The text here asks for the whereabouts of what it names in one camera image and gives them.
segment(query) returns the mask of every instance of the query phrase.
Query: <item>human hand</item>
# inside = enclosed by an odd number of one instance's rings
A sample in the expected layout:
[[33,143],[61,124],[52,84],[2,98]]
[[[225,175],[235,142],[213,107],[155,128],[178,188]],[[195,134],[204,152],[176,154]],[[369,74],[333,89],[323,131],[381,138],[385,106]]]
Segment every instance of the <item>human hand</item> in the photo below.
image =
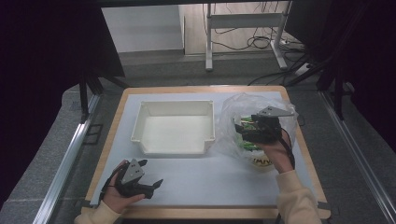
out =
[[[286,144],[291,147],[289,135],[285,130],[282,130],[282,138],[286,142]],[[273,144],[254,144],[264,151],[265,155],[272,162],[272,164],[275,166],[280,174],[293,170],[293,166],[291,165],[288,153],[279,141],[276,141]]]
[[[127,162],[127,161],[122,161],[117,166],[117,168],[119,168],[120,166],[125,164],[125,162]],[[111,210],[113,210],[114,212],[120,214],[120,213],[122,213],[123,209],[126,206],[128,206],[131,203],[137,203],[140,200],[144,199],[146,196],[144,194],[138,194],[138,195],[135,195],[135,196],[133,196],[131,198],[125,198],[122,195],[120,195],[119,192],[117,191],[117,189],[114,187],[118,175],[119,174],[116,173],[113,176],[113,178],[111,178],[111,181],[110,181],[110,183],[108,185],[108,188],[106,190],[103,202],[105,204],[107,204],[107,206],[109,208],[111,208]]]

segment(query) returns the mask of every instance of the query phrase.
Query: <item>human arm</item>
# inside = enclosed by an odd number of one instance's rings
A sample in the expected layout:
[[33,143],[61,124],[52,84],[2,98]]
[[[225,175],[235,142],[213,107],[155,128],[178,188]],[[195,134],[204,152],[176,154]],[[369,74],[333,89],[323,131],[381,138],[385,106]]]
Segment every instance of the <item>human arm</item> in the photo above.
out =
[[[289,135],[284,130],[282,138],[291,146]],[[316,199],[311,190],[301,183],[282,144],[276,141],[273,144],[256,145],[264,151],[279,172],[276,177],[280,192],[277,196],[277,208],[285,223],[321,223]]]
[[81,214],[75,219],[75,224],[112,224],[120,217],[123,209],[131,203],[137,203],[145,198],[144,194],[125,198],[114,188],[118,174],[115,174],[109,183],[104,199],[99,206],[90,213]]

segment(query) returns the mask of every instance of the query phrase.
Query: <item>item inside plastic bag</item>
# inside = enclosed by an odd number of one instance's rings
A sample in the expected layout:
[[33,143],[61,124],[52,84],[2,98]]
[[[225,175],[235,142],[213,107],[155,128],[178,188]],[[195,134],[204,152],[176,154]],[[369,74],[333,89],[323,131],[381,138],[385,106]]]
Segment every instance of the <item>item inside plastic bag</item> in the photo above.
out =
[[267,106],[273,106],[293,113],[290,117],[279,117],[282,129],[288,132],[291,147],[294,145],[297,117],[295,106],[288,101],[269,99],[260,95],[239,93],[225,100],[219,117],[217,126],[217,149],[229,156],[236,157],[242,161],[253,164],[256,168],[266,168],[272,163],[265,156],[264,152],[255,145],[245,142],[241,134],[235,130],[235,123],[246,123],[251,115],[257,114]]

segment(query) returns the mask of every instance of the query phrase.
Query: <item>white plastic bin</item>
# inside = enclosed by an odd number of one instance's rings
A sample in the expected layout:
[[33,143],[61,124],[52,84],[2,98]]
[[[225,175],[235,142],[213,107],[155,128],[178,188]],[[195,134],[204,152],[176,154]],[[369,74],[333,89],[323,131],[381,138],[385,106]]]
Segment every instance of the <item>white plastic bin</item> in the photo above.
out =
[[215,141],[213,110],[213,101],[142,102],[131,140],[145,154],[205,154]]

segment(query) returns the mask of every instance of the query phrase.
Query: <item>white panel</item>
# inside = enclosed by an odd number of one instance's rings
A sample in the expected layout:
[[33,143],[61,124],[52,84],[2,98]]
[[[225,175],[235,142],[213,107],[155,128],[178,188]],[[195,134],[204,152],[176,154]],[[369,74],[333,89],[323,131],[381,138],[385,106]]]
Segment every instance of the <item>white panel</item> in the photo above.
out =
[[102,8],[117,52],[183,49],[178,6]]

